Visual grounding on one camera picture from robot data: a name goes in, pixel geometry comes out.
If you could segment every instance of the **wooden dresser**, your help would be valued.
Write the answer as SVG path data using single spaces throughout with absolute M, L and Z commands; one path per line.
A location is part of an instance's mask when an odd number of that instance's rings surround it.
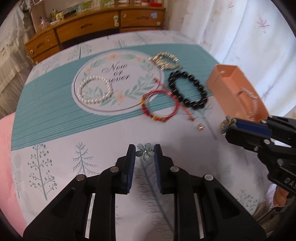
M 164 7 L 115 4 L 75 13 L 37 31 L 25 44 L 34 63 L 75 44 L 106 35 L 162 29 Z

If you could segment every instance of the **blurry orange object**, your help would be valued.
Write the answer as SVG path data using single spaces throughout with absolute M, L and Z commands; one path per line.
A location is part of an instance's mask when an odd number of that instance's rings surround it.
M 267 119 L 267 109 L 238 66 L 215 65 L 207 85 L 225 115 L 255 122 Z
M 276 191 L 274 192 L 274 206 L 283 207 L 287 202 L 287 196 L 289 192 L 285 189 L 276 186 Z

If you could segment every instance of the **circular label print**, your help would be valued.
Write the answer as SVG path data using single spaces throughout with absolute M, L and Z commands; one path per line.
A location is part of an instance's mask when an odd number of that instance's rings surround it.
M 150 56 L 138 51 L 115 50 L 91 59 L 76 74 L 72 83 L 72 96 L 76 104 L 88 112 L 98 115 L 119 115 L 141 108 L 142 95 L 156 90 L 159 85 L 153 80 L 164 82 L 164 72 L 157 68 Z M 82 103 L 75 90 L 85 78 L 102 76 L 110 80 L 113 94 L 97 104 Z M 101 80 L 90 81 L 82 90 L 85 99 L 97 99 L 106 93 L 107 86 Z

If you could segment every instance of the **pink fabric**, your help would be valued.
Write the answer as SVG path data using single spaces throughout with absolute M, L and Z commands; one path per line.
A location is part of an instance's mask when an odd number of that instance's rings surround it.
M 0 120 L 0 209 L 14 227 L 22 236 L 26 228 L 11 176 L 11 134 L 15 113 L 8 115 Z

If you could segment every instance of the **drawer handle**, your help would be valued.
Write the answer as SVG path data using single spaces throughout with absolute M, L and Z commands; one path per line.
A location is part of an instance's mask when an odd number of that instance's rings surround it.
M 92 23 L 87 23 L 87 24 L 85 24 L 85 25 L 82 25 L 81 28 L 86 28 L 86 27 L 88 27 L 88 26 L 92 26 Z
M 115 27 L 118 27 L 118 26 L 119 26 L 119 23 L 118 23 L 118 16 L 115 15 L 115 16 L 113 17 L 113 19 L 114 19 L 114 26 L 115 26 Z
M 137 20 L 148 20 L 149 18 L 146 16 L 137 17 Z
M 44 43 L 40 43 L 37 45 L 36 49 L 40 48 L 42 45 L 44 45 Z

